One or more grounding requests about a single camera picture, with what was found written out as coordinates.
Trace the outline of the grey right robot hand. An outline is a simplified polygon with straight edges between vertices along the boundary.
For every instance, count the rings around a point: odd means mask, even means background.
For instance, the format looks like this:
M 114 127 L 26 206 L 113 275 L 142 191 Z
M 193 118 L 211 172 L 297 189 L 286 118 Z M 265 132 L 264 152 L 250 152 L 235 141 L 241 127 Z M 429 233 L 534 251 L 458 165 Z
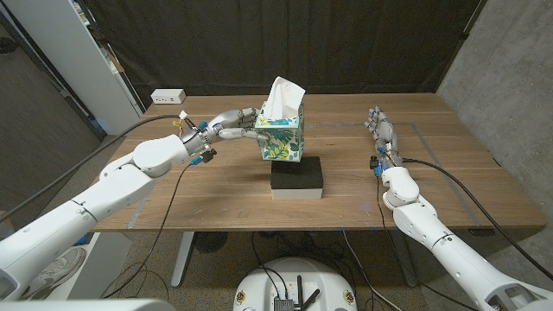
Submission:
M 397 134 L 379 105 L 369 110 L 365 127 L 375 140 L 375 149 L 381 155 L 383 166 L 385 168 L 401 167 L 403 159 L 398 154 Z

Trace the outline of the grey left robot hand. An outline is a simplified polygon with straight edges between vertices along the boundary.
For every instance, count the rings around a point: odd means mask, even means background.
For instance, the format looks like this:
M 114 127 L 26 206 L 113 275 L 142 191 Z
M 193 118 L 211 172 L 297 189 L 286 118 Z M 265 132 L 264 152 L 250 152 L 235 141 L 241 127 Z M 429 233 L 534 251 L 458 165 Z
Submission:
M 181 140 L 190 156 L 223 140 L 252 138 L 264 143 L 269 137 L 254 129 L 257 113 L 256 108 L 229 110 L 198 126 L 185 117 L 181 124 L 188 132 L 182 135 Z

